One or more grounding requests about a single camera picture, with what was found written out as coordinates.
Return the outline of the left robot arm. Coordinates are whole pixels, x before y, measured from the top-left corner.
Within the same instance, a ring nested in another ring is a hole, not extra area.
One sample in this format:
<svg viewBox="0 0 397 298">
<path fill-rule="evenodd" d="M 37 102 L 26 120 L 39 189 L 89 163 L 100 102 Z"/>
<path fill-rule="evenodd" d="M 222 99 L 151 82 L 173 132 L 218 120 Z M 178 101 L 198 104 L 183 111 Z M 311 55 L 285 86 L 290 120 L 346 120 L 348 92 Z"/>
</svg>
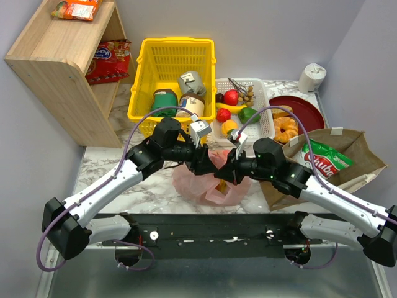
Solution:
<svg viewBox="0 0 397 298">
<path fill-rule="evenodd" d="M 93 219 L 121 193 L 161 170 L 165 161 L 183 163 L 195 175 L 217 171 L 208 145 L 200 142 L 212 131 L 210 125 L 196 116 L 192 120 L 184 133 L 178 120 L 163 118 L 151 136 L 123 153 L 116 168 L 80 193 L 63 201 L 54 197 L 45 204 L 43 236 L 65 260 L 79 255 L 90 243 L 124 239 L 133 226 L 126 215 L 112 217 L 112 228 L 95 228 Z"/>
</svg>

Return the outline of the pink peach plastic bag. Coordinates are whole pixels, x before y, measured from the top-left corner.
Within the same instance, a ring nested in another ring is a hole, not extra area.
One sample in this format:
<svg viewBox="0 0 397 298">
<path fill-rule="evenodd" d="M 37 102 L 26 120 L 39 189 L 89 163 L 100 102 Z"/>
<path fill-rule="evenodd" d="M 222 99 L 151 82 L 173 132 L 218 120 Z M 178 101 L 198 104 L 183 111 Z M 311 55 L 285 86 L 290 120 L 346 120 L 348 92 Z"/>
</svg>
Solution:
<svg viewBox="0 0 397 298">
<path fill-rule="evenodd" d="M 196 176 L 187 169 L 186 165 L 178 166 L 172 178 L 176 192 L 198 205 L 238 205 L 251 187 L 251 180 L 245 177 L 238 185 L 226 182 L 227 192 L 222 194 L 217 189 L 221 179 L 215 178 L 214 174 Z"/>
</svg>

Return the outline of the brown paper grocery bag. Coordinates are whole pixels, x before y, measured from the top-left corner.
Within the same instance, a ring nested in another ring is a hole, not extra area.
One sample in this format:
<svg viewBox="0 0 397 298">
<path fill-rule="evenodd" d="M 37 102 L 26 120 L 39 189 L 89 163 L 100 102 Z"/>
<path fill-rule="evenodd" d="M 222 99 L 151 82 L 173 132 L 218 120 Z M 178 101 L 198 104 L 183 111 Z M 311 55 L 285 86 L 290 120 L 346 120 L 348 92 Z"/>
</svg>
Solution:
<svg viewBox="0 0 397 298">
<path fill-rule="evenodd" d="M 330 169 L 328 173 L 333 172 L 333 175 L 328 177 L 323 175 L 323 178 L 348 193 L 353 193 L 364 187 L 387 167 L 379 157 L 370 151 L 364 132 L 333 127 L 311 131 L 308 136 L 316 142 L 332 147 L 352 160 L 352 165 L 348 168 L 335 172 L 336 161 L 332 161 L 334 166 L 330 167 L 331 163 L 326 161 L 325 157 L 318 158 L 319 154 L 314 154 L 315 165 L 320 166 L 320 169 L 318 169 L 319 174 L 325 174 L 323 168 L 326 166 Z M 290 160 L 296 161 L 305 143 L 306 138 L 303 134 L 292 138 L 286 145 L 283 145 L 285 156 Z M 263 182 L 260 185 L 270 211 L 305 202 L 302 199 L 296 199 L 278 192 L 272 187 L 270 182 Z"/>
</svg>

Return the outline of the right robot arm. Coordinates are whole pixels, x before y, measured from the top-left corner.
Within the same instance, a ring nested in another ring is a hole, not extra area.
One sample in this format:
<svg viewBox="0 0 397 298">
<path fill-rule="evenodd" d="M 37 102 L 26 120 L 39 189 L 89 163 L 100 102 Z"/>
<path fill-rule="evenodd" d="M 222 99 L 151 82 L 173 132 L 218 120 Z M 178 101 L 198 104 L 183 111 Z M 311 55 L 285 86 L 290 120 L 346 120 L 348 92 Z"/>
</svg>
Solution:
<svg viewBox="0 0 397 298">
<path fill-rule="evenodd" d="M 253 149 L 253 158 L 232 149 L 215 177 L 234 185 L 244 177 L 268 181 L 282 194 L 319 205 L 352 224 L 342 233 L 331 232 L 334 242 L 352 235 L 350 244 L 362 248 L 366 257 L 387 267 L 396 265 L 396 206 L 387 209 L 343 191 L 312 169 L 288 161 L 282 146 L 269 138 L 257 140 Z"/>
</svg>

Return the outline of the banana bunch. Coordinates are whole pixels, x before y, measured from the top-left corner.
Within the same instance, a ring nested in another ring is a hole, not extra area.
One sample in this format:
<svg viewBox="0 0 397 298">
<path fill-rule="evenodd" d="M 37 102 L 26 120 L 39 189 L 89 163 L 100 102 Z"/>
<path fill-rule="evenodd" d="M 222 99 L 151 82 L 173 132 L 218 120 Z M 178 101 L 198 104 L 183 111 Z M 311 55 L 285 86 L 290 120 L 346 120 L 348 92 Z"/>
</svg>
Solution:
<svg viewBox="0 0 397 298">
<path fill-rule="evenodd" d="M 217 186 L 218 191 L 220 191 L 222 194 L 225 194 L 227 192 L 228 186 L 226 185 L 226 182 L 224 180 L 221 180 L 219 185 Z"/>
</svg>

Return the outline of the green white chips bag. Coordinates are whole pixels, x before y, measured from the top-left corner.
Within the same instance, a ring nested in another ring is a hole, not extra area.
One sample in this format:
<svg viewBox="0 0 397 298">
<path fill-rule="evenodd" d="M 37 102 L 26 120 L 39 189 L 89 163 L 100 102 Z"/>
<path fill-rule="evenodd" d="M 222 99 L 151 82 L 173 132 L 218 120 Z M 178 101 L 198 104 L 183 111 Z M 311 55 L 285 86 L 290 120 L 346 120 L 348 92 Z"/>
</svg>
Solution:
<svg viewBox="0 0 397 298">
<path fill-rule="evenodd" d="M 316 168 L 316 172 L 323 178 L 329 179 L 341 170 L 352 166 L 354 162 L 339 153 L 333 147 L 310 140 L 313 151 L 313 161 L 311 160 L 309 146 L 305 143 L 301 150 L 294 156 L 294 159 L 301 165 L 309 169 Z"/>
</svg>

